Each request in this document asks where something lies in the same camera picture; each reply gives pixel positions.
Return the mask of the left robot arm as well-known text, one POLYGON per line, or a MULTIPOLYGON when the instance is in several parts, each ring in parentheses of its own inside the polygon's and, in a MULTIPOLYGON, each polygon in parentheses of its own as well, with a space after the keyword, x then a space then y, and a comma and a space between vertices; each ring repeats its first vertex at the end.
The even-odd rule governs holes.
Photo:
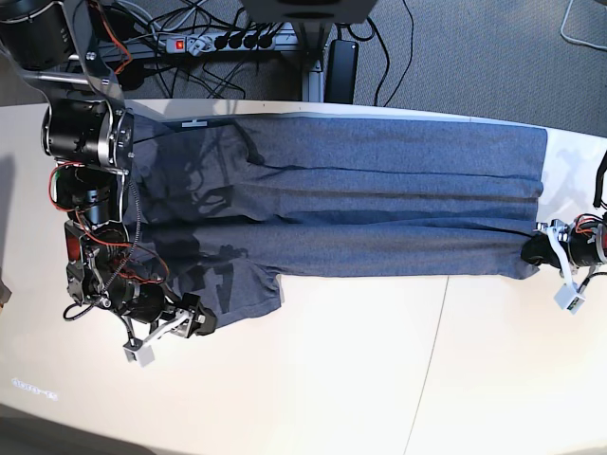
POLYGON ((563 249, 565 259, 572 267, 606 265, 606 213, 598 216, 585 212, 569 224, 560 219, 536 224, 536 233, 523 245, 521 259, 535 266, 549 264, 562 269, 548 239, 549 228, 556 229, 557 246, 563 249))

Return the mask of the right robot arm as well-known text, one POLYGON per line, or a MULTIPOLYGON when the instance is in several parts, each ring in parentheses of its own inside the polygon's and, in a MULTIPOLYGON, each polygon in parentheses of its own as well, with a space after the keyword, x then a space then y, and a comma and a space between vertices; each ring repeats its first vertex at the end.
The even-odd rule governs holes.
POLYGON ((142 244, 140 228, 123 223, 127 206, 138 205, 139 197, 130 176, 134 117, 119 74, 132 57, 101 3, 5 1, 1 49, 47 102, 41 142, 55 161, 47 193, 67 217, 72 302, 64 319, 97 308, 125 326, 148 325, 151 338, 214 332, 216 315, 197 296, 175 296, 166 275, 142 277, 130 268, 142 244))

